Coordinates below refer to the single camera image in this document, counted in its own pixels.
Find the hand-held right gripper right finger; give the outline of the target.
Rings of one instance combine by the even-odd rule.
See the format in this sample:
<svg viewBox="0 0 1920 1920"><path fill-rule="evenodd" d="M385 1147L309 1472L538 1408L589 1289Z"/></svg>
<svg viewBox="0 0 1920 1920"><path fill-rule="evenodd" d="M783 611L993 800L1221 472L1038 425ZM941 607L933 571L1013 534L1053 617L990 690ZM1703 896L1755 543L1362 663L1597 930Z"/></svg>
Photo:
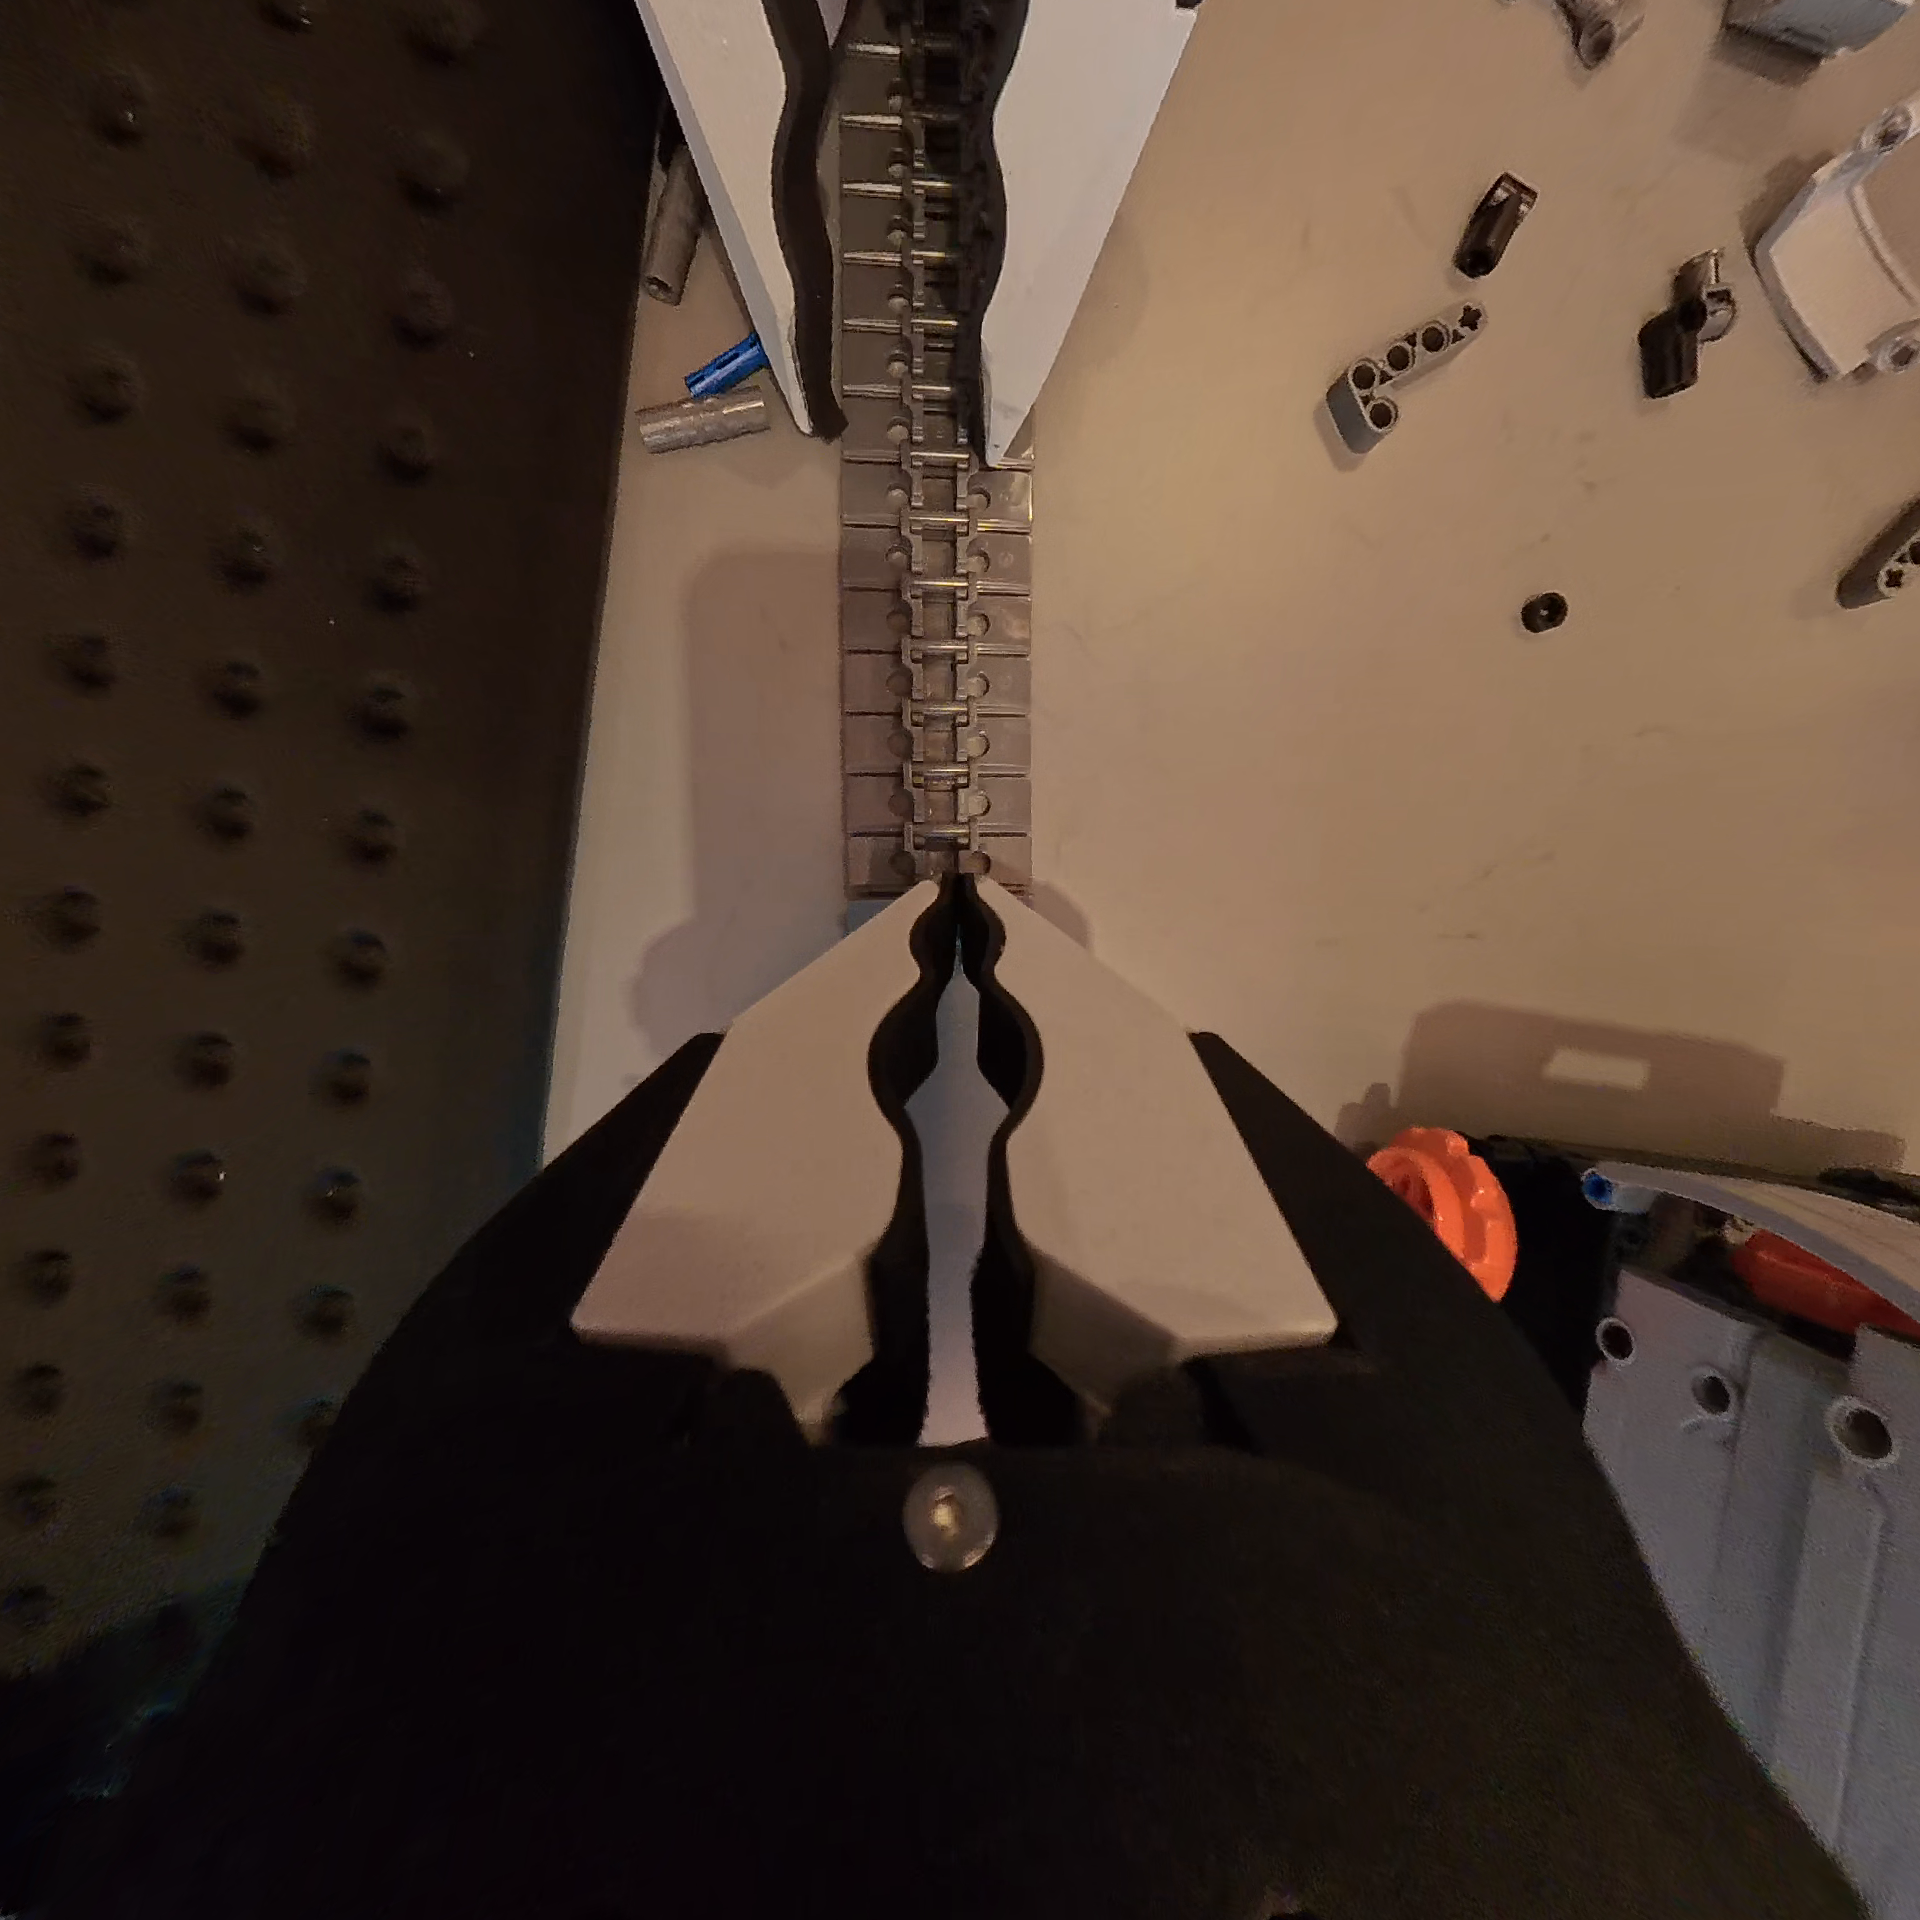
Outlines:
<svg viewBox="0 0 1920 1920"><path fill-rule="evenodd" d="M1005 1106L971 1280L987 1435L1058 1448L1191 1361L1338 1313L1194 1035L994 881L965 886L977 1063Z"/></svg>

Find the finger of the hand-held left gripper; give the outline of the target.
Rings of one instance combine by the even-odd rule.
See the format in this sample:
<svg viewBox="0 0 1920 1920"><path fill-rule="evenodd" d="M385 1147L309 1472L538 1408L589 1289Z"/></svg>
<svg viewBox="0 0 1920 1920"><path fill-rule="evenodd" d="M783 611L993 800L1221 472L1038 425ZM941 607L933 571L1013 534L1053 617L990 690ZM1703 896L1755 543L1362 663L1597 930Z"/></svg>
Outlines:
<svg viewBox="0 0 1920 1920"><path fill-rule="evenodd" d="M1009 467L1197 21L1177 3L974 6L956 373Z"/></svg>
<svg viewBox="0 0 1920 1920"><path fill-rule="evenodd" d="M843 438L823 178L846 3L638 3L748 315L801 433Z"/></svg>

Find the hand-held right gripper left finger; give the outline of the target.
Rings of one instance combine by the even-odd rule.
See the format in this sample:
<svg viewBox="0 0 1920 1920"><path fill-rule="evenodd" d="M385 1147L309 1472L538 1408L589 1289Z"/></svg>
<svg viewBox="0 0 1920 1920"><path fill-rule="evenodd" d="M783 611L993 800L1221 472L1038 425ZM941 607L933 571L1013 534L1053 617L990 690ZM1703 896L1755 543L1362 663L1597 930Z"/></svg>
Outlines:
<svg viewBox="0 0 1920 1920"><path fill-rule="evenodd" d="M956 910L923 881L732 1023L571 1313L580 1339L765 1375L810 1435L922 1435L908 1106L940 1063Z"/></svg>

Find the grey connector tube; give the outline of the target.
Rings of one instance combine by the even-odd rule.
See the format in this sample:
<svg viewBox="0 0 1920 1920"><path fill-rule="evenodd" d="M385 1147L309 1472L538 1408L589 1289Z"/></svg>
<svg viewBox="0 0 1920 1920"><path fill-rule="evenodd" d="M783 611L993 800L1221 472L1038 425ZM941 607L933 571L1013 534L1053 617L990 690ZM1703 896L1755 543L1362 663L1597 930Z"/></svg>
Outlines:
<svg viewBox="0 0 1920 1920"><path fill-rule="evenodd" d="M767 400L757 390L733 390L638 409L633 425L652 456L751 439L772 429Z"/></svg>
<svg viewBox="0 0 1920 1920"><path fill-rule="evenodd" d="M646 217L639 289L658 304L678 306L707 226L707 195L686 145L666 159Z"/></svg>

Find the dark grey long bent liftarm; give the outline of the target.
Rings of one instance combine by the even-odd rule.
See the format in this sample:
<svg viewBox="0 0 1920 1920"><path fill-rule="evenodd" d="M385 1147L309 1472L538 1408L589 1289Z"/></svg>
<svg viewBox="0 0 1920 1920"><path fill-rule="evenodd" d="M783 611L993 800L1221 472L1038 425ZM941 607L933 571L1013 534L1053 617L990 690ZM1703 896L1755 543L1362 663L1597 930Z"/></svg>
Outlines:
<svg viewBox="0 0 1920 1920"><path fill-rule="evenodd" d="M1404 391L1459 360L1484 329L1484 302L1467 299L1350 360L1333 376L1326 394L1327 419L1341 446L1358 457L1372 454L1397 431Z"/></svg>

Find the black pin joiner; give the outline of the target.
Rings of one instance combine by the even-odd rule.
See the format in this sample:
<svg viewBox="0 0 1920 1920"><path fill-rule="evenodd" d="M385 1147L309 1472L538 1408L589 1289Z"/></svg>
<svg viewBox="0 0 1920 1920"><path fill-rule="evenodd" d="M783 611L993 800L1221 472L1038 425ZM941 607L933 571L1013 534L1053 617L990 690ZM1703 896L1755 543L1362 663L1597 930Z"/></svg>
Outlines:
<svg viewBox="0 0 1920 1920"><path fill-rule="evenodd" d="M1502 171L1479 200L1453 251L1453 270L1467 281L1491 278L1510 249L1524 221L1538 205L1538 191Z"/></svg>

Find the black axle pin connector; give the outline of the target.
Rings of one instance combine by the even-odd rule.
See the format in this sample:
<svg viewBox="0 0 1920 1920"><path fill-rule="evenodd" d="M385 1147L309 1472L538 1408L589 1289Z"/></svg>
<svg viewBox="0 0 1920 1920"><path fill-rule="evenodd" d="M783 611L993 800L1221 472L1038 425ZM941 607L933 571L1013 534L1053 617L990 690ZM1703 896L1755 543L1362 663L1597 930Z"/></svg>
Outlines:
<svg viewBox="0 0 1920 1920"><path fill-rule="evenodd" d="M1707 346L1737 325L1737 289L1726 280L1723 251L1710 248L1671 278L1667 306L1639 329L1639 381L1645 400L1667 400L1694 390Z"/></svg>

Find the dark studded panel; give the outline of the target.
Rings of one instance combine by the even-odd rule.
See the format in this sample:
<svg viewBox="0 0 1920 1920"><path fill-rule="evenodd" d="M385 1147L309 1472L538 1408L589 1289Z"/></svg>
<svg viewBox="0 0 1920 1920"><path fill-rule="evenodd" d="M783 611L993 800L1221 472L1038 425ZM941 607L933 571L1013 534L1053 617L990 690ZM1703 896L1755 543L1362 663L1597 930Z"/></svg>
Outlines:
<svg viewBox="0 0 1920 1920"><path fill-rule="evenodd" d="M630 6L5 6L5 1837L538 1154Z"/></svg>

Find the toy vehicle with orange wheels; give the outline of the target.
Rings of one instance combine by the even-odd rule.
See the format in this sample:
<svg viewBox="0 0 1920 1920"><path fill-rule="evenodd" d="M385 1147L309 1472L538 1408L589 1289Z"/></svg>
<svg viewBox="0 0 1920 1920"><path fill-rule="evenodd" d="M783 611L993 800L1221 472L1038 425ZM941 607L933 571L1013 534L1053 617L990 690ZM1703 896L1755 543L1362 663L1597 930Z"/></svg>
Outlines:
<svg viewBox="0 0 1920 1920"><path fill-rule="evenodd" d="M1366 1162L1573 1402L1747 1746L1869 1914L1915 1919L1915 1174L1437 1127Z"/></svg>

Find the light grey holed curved panel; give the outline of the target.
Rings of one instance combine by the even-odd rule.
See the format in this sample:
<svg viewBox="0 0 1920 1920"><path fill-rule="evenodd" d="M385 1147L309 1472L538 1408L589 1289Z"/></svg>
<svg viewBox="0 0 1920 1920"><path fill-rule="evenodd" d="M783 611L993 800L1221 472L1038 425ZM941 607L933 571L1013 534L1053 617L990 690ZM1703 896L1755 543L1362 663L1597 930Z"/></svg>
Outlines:
<svg viewBox="0 0 1920 1920"><path fill-rule="evenodd" d="M1826 63L1860 54L1908 18L1915 3L1726 3L1721 27Z"/></svg>

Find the dark grey short bent liftarm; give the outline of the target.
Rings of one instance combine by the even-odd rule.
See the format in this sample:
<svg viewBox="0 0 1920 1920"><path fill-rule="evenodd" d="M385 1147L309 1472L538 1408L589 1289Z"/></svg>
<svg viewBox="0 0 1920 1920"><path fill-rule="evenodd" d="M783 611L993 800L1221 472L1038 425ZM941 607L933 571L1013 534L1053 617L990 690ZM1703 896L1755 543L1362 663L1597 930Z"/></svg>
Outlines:
<svg viewBox="0 0 1920 1920"><path fill-rule="evenodd" d="M1860 611L1897 597L1918 577L1918 496L1903 506L1836 584L1838 608Z"/></svg>

